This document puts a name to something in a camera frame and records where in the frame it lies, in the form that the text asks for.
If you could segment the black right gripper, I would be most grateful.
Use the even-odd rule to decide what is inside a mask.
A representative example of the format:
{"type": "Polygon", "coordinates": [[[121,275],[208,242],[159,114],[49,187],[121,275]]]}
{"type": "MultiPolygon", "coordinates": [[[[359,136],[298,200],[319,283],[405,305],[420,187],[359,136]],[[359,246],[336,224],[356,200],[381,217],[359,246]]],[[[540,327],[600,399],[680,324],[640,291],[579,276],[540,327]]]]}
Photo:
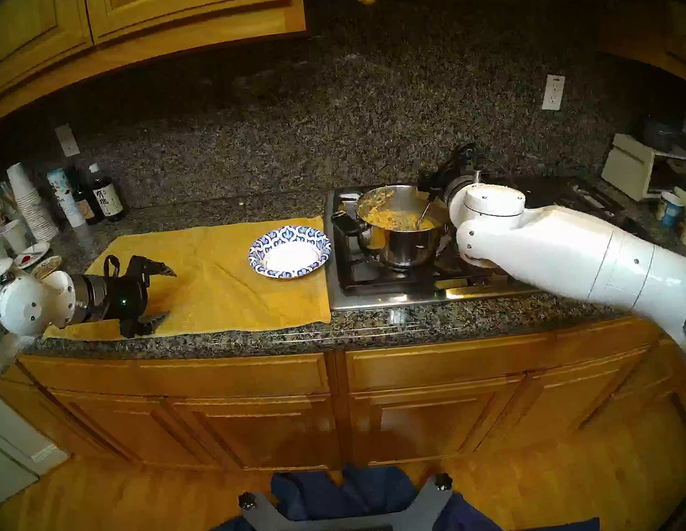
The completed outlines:
{"type": "Polygon", "coordinates": [[[464,186],[480,183],[481,170],[475,164],[477,151],[474,142],[455,147],[441,167],[419,173],[417,190],[430,199],[451,196],[464,186]]]}

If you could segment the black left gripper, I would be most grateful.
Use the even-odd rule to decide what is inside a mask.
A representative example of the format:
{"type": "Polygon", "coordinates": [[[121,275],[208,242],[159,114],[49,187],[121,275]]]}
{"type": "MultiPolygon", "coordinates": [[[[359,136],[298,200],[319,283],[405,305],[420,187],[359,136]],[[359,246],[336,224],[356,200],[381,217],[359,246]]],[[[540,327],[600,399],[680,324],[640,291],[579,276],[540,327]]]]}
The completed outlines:
{"type": "Polygon", "coordinates": [[[147,257],[130,258],[129,275],[104,277],[105,297],[101,318],[119,320],[125,339],[151,336],[168,318],[170,312],[144,316],[148,303],[148,288],[152,276],[177,278],[166,264],[147,257]]]}

